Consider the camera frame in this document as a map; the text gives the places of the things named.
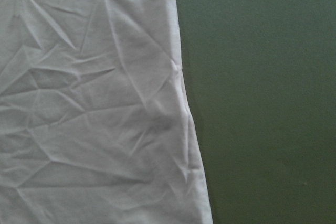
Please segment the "pink Snoopy shirt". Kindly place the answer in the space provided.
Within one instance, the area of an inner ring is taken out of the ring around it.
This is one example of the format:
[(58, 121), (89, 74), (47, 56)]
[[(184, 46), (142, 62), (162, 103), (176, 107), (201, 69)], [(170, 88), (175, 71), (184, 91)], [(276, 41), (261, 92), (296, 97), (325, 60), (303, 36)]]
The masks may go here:
[(1, 223), (212, 223), (176, 0), (1, 0)]

